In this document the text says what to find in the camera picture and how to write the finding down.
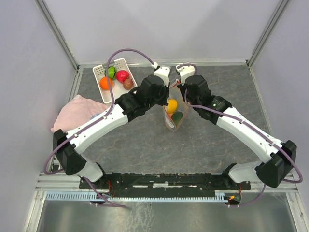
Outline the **yellow toy lemon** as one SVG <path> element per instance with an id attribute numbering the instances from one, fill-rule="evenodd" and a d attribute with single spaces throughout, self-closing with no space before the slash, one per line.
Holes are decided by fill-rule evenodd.
<path id="1" fill-rule="evenodd" d="M 167 114 L 173 114 L 178 108 L 178 102 L 175 99 L 169 99 L 166 108 Z"/>

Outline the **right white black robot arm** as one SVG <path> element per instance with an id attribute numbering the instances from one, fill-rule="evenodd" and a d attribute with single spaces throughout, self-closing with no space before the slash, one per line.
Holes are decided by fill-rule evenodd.
<path id="1" fill-rule="evenodd" d="M 213 95 L 201 75 L 181 78 L 178 88 L 183 100 L 205 120 L 228 131 L 243 142 L 258 157 L 258 161 L 232 164 L 222 176 L 222 185 L 233 189 L 244 181 L 261 181 L 271 188 L 286 180 L 296 160 L 297 146 L 282 142 L 267 134 L 221 96 Z"/>

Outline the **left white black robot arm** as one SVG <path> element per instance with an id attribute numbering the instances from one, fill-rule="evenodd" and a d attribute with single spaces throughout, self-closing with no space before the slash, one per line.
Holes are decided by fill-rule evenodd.
<path id="1" fill-rule="evenodd" d="M 87 178 L 95 188 L 103 188 L 107 183 L 103 169 L 82 153 L 96 140 L 144 115 L 154 105 L 167 105 L 168 96 L 168 77 L 151 74 L 140 86 L 121 95 L 114 105 L 87 123 L 68 132 L 61 129 L 54 132 L 54 151 L 62 170 L 66 175 Z"/>

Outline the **dark green toy avocado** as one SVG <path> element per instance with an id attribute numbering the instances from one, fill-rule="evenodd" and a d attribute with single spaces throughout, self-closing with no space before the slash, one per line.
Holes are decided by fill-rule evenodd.
<path id="1" fill-rule="evenodd" d="M 172 118 L 173 123 L 177 126 L 179 122 L 181 121 L 181 119 L 183 118 L 183 113 L 180 111 L 177 111 L 172 114 L 171 118 Z"/>

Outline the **clear orange zip top bag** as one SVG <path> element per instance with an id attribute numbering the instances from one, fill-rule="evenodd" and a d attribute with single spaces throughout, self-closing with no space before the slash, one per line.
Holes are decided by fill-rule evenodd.
<path id="1" fill-rule="evenodd" d="M 179 78 L 173 78 L 171 80 L 169 97 L 167 100 L 168 105 L 163 106 L 165 125 L 172 132 L 175 132 L 179 128 L 189 110 L 189 107 L 185 104 L 181 91 L 178 88 L 180 83 Z"/>

